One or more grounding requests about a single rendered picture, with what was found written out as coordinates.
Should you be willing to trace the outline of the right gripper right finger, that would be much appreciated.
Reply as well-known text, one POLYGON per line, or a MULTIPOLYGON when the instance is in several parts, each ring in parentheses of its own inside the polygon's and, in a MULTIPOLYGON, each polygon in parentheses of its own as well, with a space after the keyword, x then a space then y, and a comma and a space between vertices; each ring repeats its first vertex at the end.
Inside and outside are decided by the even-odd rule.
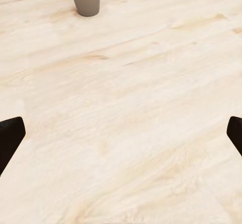
POLYGON ((226 134, 242 156, 242 118, 230 117, 226 134))

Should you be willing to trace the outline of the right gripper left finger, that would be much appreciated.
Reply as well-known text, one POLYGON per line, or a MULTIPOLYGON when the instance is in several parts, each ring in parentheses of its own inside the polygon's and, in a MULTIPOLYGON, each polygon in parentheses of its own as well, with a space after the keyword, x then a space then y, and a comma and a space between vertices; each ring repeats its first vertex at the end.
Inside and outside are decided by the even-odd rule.
POLYGON ((0 176, 25 137, 21 116, 0 122, 0 176))

